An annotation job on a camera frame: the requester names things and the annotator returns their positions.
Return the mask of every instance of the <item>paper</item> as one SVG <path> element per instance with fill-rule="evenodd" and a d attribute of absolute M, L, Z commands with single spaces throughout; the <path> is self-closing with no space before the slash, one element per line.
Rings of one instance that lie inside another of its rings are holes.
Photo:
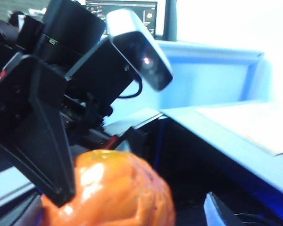
<path fill-rule="evenodd" d="M 272 154 L 283 153 L 283 105 L 255 103 L 197 111 Z"/>

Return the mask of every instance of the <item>cable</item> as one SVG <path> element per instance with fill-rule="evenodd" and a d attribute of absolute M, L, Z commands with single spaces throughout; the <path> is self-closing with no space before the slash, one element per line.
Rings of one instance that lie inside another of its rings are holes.
<path fill-rule="evenodd" d="M 132 95 L 128 95 L 128 96 L 119 96 L 119 99 L 129 99 L 129 98 L 133 98 L 133 97 L 137 97 L 138 95 L 140 95 L 142 93 L 142 80 L 138 79 L 135 80 L 138 82 L 138 91 L 135 94 Z"/>
<path fill-rule="evenodd" d="M 251 222 L 251 221 L 246 221 L 246 222 L 244 222 L 244 224 L 250 225 L 250 226 L 266 226 L 265 224 L 257 223 L 257 222 Z"/>
<path fill-rule="evenodd" d="M 237 213 L 235 214 L 236 216 L 241 216 L 241 217 L 249 217 L 249 218 L 253 218 L 256 220 L 259 220 L 265 224 L 267 224 L 267 226 L 279 226 L 277 223 L 275 223 L 274 221 L 271 221 L 265 217 L 259 216 L 259 215 L 254 215 L 254 214 L 249 214 L 249 213 Z"/>

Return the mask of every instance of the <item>monitor screen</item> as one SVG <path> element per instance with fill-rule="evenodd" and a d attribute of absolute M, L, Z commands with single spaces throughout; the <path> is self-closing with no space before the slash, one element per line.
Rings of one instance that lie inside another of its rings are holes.
<path fill-rule="evenodd" d="M 86 0 L 86 8 L 103 21 L 106 21 L 106 15 L 117 9 L 126 8 L 134 11 L 142 20 L 149 32 L 156 35 L 157 2 L 156 1 L 110 1 L 110 0 Z"/>

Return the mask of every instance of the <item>screw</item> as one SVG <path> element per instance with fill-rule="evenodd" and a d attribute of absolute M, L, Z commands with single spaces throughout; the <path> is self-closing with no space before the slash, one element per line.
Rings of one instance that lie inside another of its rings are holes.
<path fill-rule="evenodd" d="M 15 94 L 19 94 L 21 92 L 21 87 L 19 85 L 15 85 L 13 87 L 13 90 L 14 90 Z"/>
<path fill-rule="evenodd" d="M 127 72 L 129 69 L 130 69 L 130 66 L 129 66 L 129 65 L 126 65 L 126 66 L 124 67 L 125 72 Z"/>
<path fill-rule="evenodd" d="M 0 103 L 0 111 L 4 112 L 5 111 L 5 104 L 4 103 Z"/>

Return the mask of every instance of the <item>orange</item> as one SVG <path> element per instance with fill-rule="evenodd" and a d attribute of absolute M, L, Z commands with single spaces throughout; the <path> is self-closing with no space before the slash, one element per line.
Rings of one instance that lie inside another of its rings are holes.
<path fill-rule="evenodd" d="M 58 208 L 45 195 L 41 226 L 174 226 L 167 183 L 130 152 L 94 150 L 75 159 L 76 195 Z"/>

